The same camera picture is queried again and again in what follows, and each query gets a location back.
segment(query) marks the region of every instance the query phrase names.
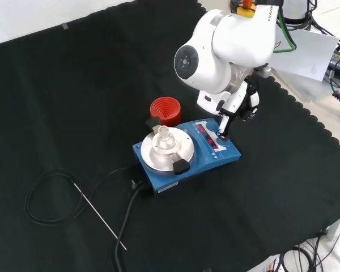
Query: metal probe rod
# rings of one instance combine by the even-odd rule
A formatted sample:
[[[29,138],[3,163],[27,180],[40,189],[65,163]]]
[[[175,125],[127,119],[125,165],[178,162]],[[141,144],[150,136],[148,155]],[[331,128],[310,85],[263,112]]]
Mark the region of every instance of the metal probe rod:
[[[82,196],[84,197],[84,199],[88,202],[88,204],[92,207],[92,209],[97,213],[97,215],[99,216],[99,218],[102,220],[102,222],[107,226],[107,228],[111,231],[111,233],[113,234],[113,236],[118,239],[117,235],[114,234],[114,232],[112,231],[112,229],[108,226],[108,224],[106,223],[106,221],[102,218],[102,216],[98,213],[98,211],[93,207],[92,203],[88,200],[88,198],[80,191],[80,189],[78,188],[76,183],[73,183],[74,186],[77,188],[77,190],[82,194]],[[127,250],[127,248],[123,245],[123,243],[120,241],[120,244],[122,245],[122,247],[124,248],[124,250]]]

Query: power cable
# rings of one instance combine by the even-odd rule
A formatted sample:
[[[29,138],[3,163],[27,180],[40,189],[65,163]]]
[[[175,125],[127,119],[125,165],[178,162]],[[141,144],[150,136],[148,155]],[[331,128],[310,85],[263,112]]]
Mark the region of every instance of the power cable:
[[[335,248],[335,246],[336,246],[336,243],[338,242],[339,238],[340,238],[340,235],[339,235],[338,238],[336,239],[335,244],[333,245],[333,248],[331,248],[331,251],[329,252],[329,254],[326,255],[325,258],[323,258],[323,259],[317,264],[317,266],[318,266],[319,264],[321,264],[327,257],[330,256],[330,254],[333,252],[333,250],[334,250],[334,248]]]
[[[312,266],[313,260],[311,259],[310,254],[308,254],[308,252],[307,252],[305,249],[301,248],[300,245],[299,245],[299,246],[294,246],[294,247],[292,247],[292,249],[289,250],[289,251],[292,251],[292,250],[295,250],[295,251],[299,252],[299,261],[300,261],[301,271],[303,271],[303,269],[302,269],[302,264],[301,264],[301,256],[300,256],[300,253],[302,253],[303,255],[306,256],[307,261],[308,261],[308,265],[309,265],[309,270],[308,270],[308,271],[311,271],[311,266]],[[288,270],[287,270],[287,268],[286,268],[286,266],[285,266],[285,264],[284,264],[284,258],[282,259],[282,267],[283,267],[284,272],[288,272]]]
[[[126,226],[129,214],[130,214],[132,203],[134,202],[134,200],[135,200],[136,196],[138,195],[138,193],[141,190],[145,189],[145,188],[146,187],[143,184],[139,184],[137,186],[134,194],[131,197],[130,203],[129,203],[128,207],[127,207],[126,215],[125,215],[124,221],[122,223],[120,233],[118,234],[118,238],[117,238],[117,241],[116,241],[116,246],[114,247],[114,259],[116,261],[116,266],[117,266],[118,272],[122,272],[122,267],[121,267],[120,259],[118,258],[118,246],[120,244],[120,241],[121,241],[121,238],[122,238],[122,234],[124,233],[124,229],[125,229],[125,226]]]

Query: floor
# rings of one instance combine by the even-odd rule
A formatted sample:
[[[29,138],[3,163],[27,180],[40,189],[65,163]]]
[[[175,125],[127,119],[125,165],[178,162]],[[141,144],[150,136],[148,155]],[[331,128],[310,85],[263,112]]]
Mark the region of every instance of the floor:
[[[199,0],[209,9],[226,9],[228,7],[229,0]],[[335,36],[340,38],[340,0],[318,0],[318,9],[314,12],[314,17],[319,25],[326,28],[328,31],[333,33]],[[318,253],[324,258],[331,250],[335,243],[329,241],[327,237],[323,237],[320,241]],[[315,244],[316,239],[309,240],[311,244]],[[301,247],[309,252],[312,256],[313,250],[307,244],[301,244]],[[299,265],[298,252],[288,252],[284,259],[285,266],[290,272],[301,271]],[[308,270],[307,259],[301,254],[301,263],[303,265],[303,271]],[[336,243],[336,246],[330,256],[322,262],[325,272],[339,272],[340,271],[340,238]]]

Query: electronic equipment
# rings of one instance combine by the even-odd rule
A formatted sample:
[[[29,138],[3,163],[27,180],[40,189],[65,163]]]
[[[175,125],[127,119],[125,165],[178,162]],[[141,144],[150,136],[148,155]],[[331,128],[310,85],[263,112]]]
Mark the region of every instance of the electronic equipment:
[[[161,193],[189,177],[223,164],[234,162],[240,153],[230,140],[216,134],[214,119],[155,126],[133,150],[155,193]]]

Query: white wall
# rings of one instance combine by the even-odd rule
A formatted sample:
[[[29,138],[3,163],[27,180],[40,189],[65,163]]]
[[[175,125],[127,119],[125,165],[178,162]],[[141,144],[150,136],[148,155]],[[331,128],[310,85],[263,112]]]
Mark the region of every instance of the white wall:
[[[0,0],[0,43],[132,0]]]

